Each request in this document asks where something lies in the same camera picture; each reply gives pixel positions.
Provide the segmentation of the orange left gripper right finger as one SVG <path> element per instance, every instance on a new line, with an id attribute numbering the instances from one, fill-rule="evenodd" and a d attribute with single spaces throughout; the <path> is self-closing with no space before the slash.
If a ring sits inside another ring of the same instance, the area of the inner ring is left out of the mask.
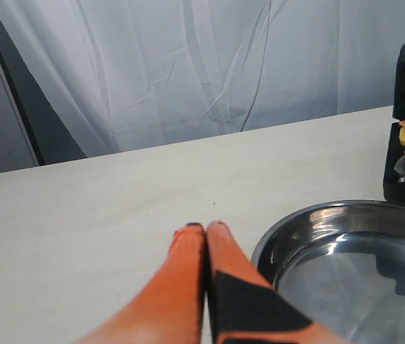
<path id="1" fill-rule="evenodd" d="M 229 227 L 207 227 L 213 343 L 344 343 L 292 307 L 248 260 Z"/>

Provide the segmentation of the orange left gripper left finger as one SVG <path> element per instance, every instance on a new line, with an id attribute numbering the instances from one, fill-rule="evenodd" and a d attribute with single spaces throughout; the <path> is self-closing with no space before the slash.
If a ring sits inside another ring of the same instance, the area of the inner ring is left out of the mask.
<path id="1" fill-rule="evenodd" d="M 78 343 L 200 343 L 204 313 L 204 228 L 174 233 L 165 262 L 117 314 Z"/>

